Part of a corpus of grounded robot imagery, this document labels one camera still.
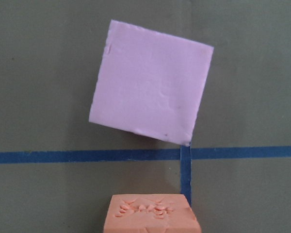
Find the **orange foam block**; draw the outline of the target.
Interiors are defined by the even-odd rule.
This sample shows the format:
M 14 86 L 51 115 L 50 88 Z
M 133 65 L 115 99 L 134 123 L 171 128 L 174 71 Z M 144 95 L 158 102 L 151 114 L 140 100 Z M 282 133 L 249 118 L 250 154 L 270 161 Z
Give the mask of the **orange foam block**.
M 105 233 L 200 233 L 201 227 L 183 194 L 113 195 Z

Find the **light pink foam block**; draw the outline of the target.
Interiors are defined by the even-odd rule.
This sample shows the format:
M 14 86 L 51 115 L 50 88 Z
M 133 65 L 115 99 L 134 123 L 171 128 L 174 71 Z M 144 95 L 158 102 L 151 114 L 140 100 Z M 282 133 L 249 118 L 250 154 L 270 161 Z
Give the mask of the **light pink foam block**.
M 214 48 L 112 20 L 89 121 L 190 145 Z

